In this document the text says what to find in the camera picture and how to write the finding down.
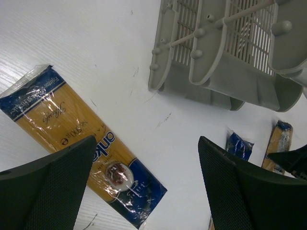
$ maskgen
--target spaghetti package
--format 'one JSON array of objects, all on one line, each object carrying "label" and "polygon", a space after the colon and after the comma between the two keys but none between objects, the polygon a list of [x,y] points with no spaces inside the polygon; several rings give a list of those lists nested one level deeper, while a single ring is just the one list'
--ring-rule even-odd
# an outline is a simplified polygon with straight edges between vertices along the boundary
[{"label": "spaghetti package", "polygon": [[167,191],[52,66],[24,75],[0,95],[0,109],[50,153],[95,136],[87,184],[136,228]]}]

